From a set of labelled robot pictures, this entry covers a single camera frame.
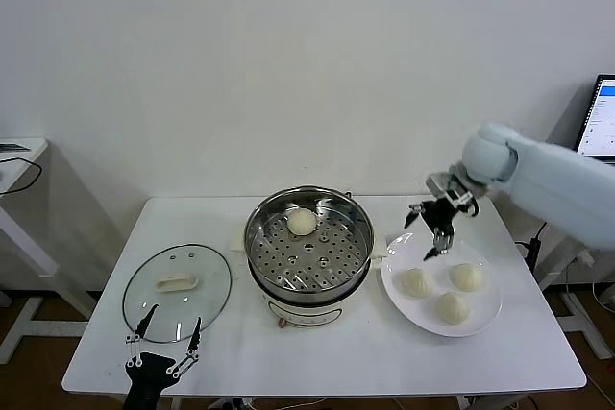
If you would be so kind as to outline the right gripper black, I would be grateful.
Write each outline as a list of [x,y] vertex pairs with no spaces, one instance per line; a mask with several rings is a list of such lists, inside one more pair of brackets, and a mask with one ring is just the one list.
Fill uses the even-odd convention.
[[404,228],[408,229],[416,219],[421,218],[433,232],[432,247],[425,255],[425,261],[447,253],[453,246],[455,236],[453,219],[459,211],[460,209],[454,207],[446,198],[425,201],[409,207]]

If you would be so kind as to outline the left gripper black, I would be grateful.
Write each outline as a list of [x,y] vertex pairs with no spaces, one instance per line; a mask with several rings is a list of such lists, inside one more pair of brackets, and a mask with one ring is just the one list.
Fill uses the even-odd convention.
[[123,403],[124,410],[156,410],[162,391],[176,384],[174,376],[182,376],[199,360],[201,318],[196,322],[185,357],[180,362],[176,363],[173,358],[153,353],[141,354],[141,341],[158,307],[159,305],[154,303],[137,323],[135,330],[126,336],[129,359],[125,371],[131,380],[131,386]]

